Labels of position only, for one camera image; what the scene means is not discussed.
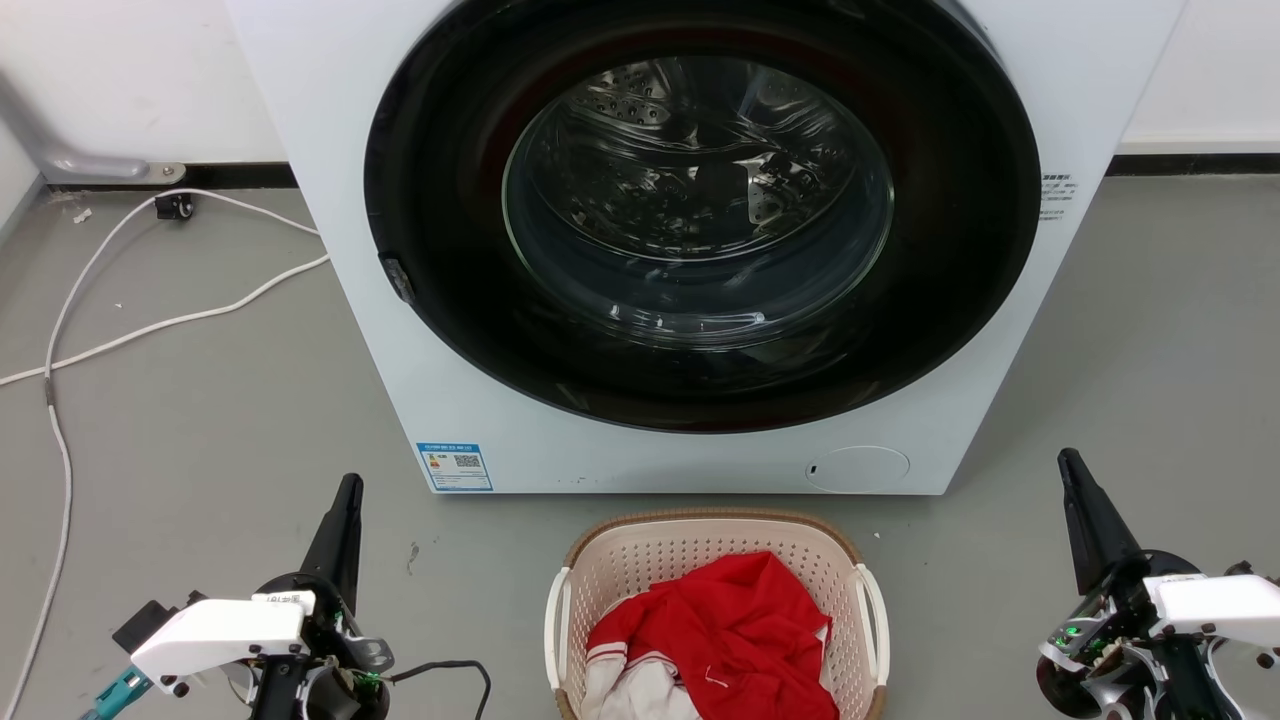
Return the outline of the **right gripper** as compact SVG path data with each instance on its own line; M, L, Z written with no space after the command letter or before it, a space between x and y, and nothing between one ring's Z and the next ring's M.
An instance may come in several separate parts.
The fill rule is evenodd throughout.
M1217 669L1229 643L1277 666L1277 582L1144 553L1080 452L1057 456L1080 603L1039 647L1041 694L1074 719L1244 719Z

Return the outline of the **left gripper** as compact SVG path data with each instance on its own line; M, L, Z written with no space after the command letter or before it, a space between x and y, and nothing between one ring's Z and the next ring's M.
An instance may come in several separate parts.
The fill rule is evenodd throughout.
M364 478L342 477L300 573L247 600L195 592L182 607L151 603L131 619L131 667L183 697L223 670L244 688L251 719L384 719L389 644L357 626Z

